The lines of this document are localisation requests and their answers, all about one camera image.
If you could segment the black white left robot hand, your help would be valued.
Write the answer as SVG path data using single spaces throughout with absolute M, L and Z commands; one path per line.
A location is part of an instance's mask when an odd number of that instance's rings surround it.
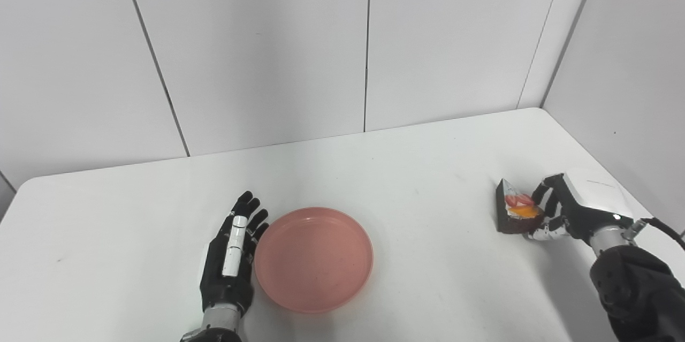
M 268 211 L 260 200 L 245 191 L 233 205 L 209 243 L 199 283 L 203 310 L 215 305 L 234 305 L 244 317 L 254 300 L 252 273 L 255 250 L 269 227 Z

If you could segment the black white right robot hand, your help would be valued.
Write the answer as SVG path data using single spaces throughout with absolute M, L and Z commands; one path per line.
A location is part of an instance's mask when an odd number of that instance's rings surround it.
M 589 244 L 605 227 L 627 229 L 634 223 L 626 196 L 608 174 L 569 169 L 551 174 L 538 184 L 532 200 L 545 215 L 537 228 L 524 235 L 529 240 L 556 240 L 569 235 Z

